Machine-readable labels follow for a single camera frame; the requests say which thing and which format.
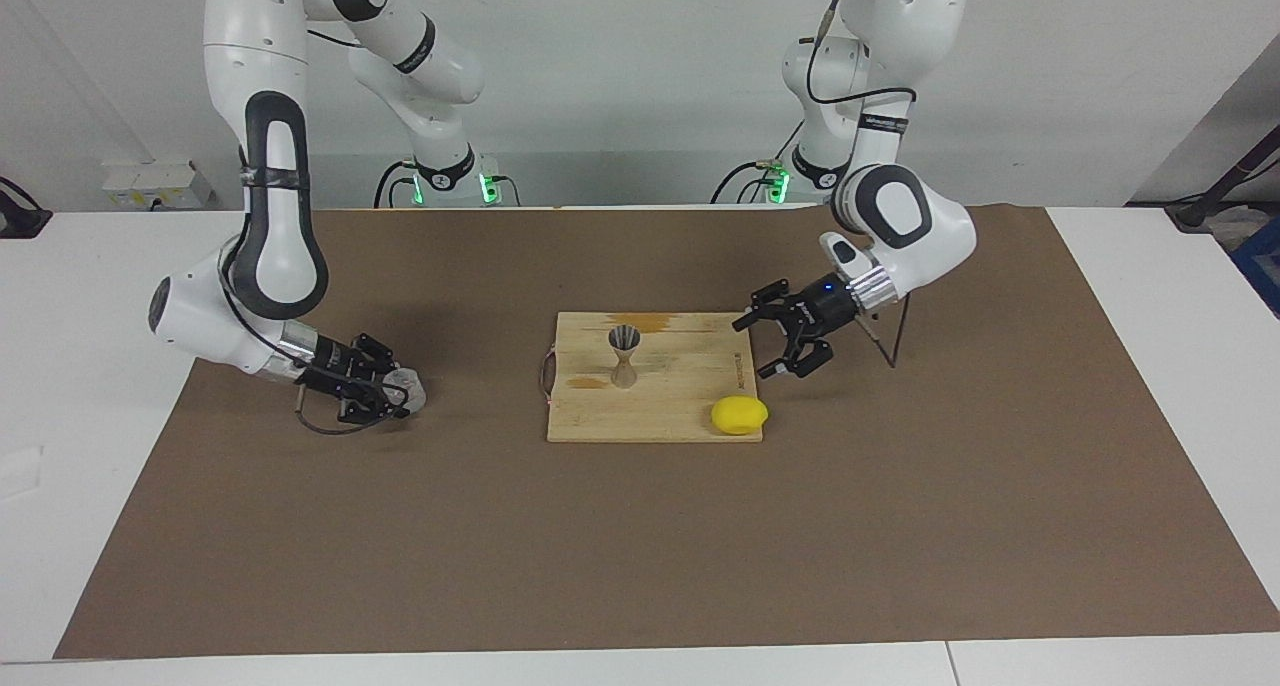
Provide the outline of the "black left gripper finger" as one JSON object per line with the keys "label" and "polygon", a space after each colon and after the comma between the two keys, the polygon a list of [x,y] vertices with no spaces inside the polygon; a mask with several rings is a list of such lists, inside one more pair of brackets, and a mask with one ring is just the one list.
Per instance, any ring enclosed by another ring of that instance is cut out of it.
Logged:
{"label": "black left gripper finger", "polygon": [[750,306],[736,317],[732,329],[745,331],[754,323],[772,321],[788,331],[796,320],[792,314],[796,299],[797,294],[791,293],[790,282],[771,282],[750,294]]}
{"label": "black left gripper finger", "polygon": [[782,355],[768,363],[763,363],[756,370],[756,376],[759,379],[771,379],[781,375],[781,372],[790,372],[790,375],[797,379],[805,379],[809,372],[814,372],[832,358],[833,349],[824,339],[788,339]]}

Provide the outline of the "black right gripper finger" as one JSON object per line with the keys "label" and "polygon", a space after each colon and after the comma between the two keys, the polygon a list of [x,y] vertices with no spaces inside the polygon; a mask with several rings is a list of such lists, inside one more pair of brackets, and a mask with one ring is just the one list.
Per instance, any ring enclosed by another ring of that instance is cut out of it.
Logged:
{"label": "black right gripper finger", "polygon": [[401,367],[393,349],[383,344],[381,340],[370,337],[366,331],[361,331],[349,346],[353,352],[349,372],[392,372]]}
{"label": "black right gripper finger", "polygon": [[407,417],[411,387],[389,379],[348,379],[335,387],[340,408],[338,420],[355,426],[374,426],[387,420]]}

